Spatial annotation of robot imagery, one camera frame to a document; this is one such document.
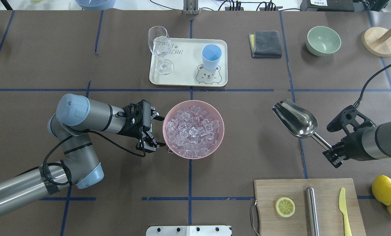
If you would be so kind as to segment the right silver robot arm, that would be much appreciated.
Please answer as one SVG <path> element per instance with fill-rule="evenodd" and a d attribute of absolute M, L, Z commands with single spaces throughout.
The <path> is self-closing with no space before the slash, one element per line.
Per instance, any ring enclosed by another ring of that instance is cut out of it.
<path fill-rule="evenodd" d="M 376 125 L 353 106 L 342 110 L 326 127 L 329 132 L 344 130 L 346 136 L 323 152 L 338 168 L 343 160 L 357 161 L 391 158 L 391 122 Z"/>

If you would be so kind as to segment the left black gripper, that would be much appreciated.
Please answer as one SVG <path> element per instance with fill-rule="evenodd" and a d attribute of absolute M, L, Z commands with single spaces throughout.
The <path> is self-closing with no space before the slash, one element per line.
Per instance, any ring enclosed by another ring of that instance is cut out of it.
<path fill-rule="evenodd" d="M 165 147 L 163 142 L 157 142 L 152 135 L 151 121 L 164 121 L 165 117 L 160 116 L 154 106 L 146 100 L 137 104 L 130 103 L 118 112 L 118 117 L 125 118 L 124 125 L 118 132 L 119 135 L 138 138 L 136 149 L 144 153 L 153 153 L 160 147 Z"/>

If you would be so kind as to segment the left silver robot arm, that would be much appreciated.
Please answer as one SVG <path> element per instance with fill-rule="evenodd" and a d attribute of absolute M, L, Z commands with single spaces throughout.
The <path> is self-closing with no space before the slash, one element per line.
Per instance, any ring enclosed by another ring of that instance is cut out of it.
<path fill-rule="evenodd" d="M 47 125 L 65 158 L 49 163 L 46 156 L 40 166 L 0 183 L 0 216 L 71 185 L 84 189 L 100 182 L 104 173 L 90 133 L 136 138 L 136 149 L 142 151 L 138 157 L 165 146 L 152 136 L 152 120 L 163 121 L 164 117 L 146 100 L 119 108 L 85 96 L 65 94 Z"/>

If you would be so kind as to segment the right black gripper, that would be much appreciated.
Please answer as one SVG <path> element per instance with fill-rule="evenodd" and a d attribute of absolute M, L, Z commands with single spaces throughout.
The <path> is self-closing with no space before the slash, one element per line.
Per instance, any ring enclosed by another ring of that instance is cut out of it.
<path fill-rule="evenodd" d="M 338 168 L 343 164 L 345 154 L 366 154 L 362 135 L 373 127 L 373 121 L 354 106 L 347 106 L 326 127 L 329 132 L 343 130 L 346 136 L 333 145 L 333 149 L 324 151 L 323 155 L 333 167 Z"/>

